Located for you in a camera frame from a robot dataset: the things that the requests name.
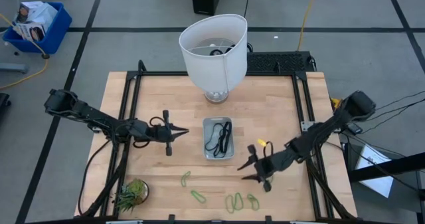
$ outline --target blue bin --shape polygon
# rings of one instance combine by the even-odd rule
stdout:
[[[72,18],[68,12],[65,11],[62,3],[48,3],[58,10],[58,13],[53,19],[44,39],[42,41],[34,42],[38,44],[46,54],[54,54],[58,50],[62,39],[64,39],[66,31],[72,22]],[[41,51],[30,41],[23,40],[22,37],[12,29],[12,27],[7,29],[6,33],[3,35],[3,40],[11,43],[22,52],[41,53]]]

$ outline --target yellow extension cord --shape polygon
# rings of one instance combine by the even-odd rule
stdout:
[[[4,15],[2,15],[1,13],[0,13],[0,17],[1,18],[3,18],[10,26],[12,26],[12,27],[14,27],[14,25],[12,24],[12,22],[10,22],[10,20],[8,20]],[[40,51],[41,51],[41,53],[43,54],[43,55],[47,55],[45,52],[44,52],[44,50],[42,49],[42,48],[40,48],[34,41],[30,41],[34,46],[36,46]],[[35,74],[32,74],[32,75],[30,75],[30,76],[28,76],[28,77],[25,77],[25,78],[23,78],[23,79],[21,79],[21,80],[18,80],[18,81],[16,81],[16,82],[13,82],[13,83],[11,83],[11,84],[8,84],[8,85],[5,85],[5,86],[0,86],[0,90],[2,90],[2,89],[5,89],[5,88],[8,88],[8,87],[11,87],[11,86],[14,86],[14,85],[16,85],[16,84],[19,84],[19,83],[21,83],[21,82],[23,82],[23,81],[26,81],[26,80],[28,80],[28,79],[30,79],[30,78],[32,78],[32,77],[34,77],[34,76],[36,76],[36,75],[39,75],[39,74],[41,74],[42,72],[44,72],[45,70],[46,70],[46,68],[47,68],[47,65],[48,65],[48,59],[46,59],[46,62],[45,62],[45,64],[44,64],[44,67],[40,70],[40,71],[38,71],[38,72],[36,72]]]
[[[313,5],[313,1],[314,0],[310,0],[310,2],[308,3],[307,11],[305,11],[303,25],[301,26],[301,32],[299,33],[297,51],[299,51],[299,49],[301,48],[301,44],[303,43],[304,25],[305,25],[305,21],[307,20],[308,13],[310,12],[311,6]]]

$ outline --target glass lamp base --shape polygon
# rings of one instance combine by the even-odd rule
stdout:
[[[226,101],[228,92],[205,92],[205,98],[211,104],[221,104]]]

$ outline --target white lampshade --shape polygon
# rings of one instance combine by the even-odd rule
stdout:
[[[205,92],[231,91],[246,74],[246,19],[240,15],[216,15],[196,22],[185,29],[179,38],[186,69],[192,82]],[[208,41],[229,41],[234,44],[222,55],[195,53]],[[211,49],[220,44],[211,44]]]

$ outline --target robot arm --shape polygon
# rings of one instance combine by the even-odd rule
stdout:
[[[351,121],[364,121],[375,112],[375,103],[363,92],[356,91],[342,101],[342,104],[333,116],[326,122],[312,125],[308,131],[285,144],[286,149],[270,156],[259,159],[254,145],[248,146],[251,156],[238,170],[254,164],[257,174],[243,177],[263,182],[265,191],[270,191],[272,186],[267,178],[276,171],[284,171],[295,160],[298,163],[311,157],[314,146],[323,145],[329,135],[338,128]]]
[[[146,122],[133,120],[117,120],[78,99],[75,93],[67,90],[51,90],[48,100],[44,107],[46,113],[67,118],[78,122],[87,123],[89,129],[95,131],[101,129],[108,139],[113,143],[124,142],[129,136],[134,138],[135,142],[162,142],[166,143],[166,154],[171,156],[171,142],[179,136],[186,134],[188,129],[179,128],[169,123],[168,110],[163,111],[163,117],[154,117],[150,120],[149,126]],[[154,119],[159,119],[164,123],[152,124]]]

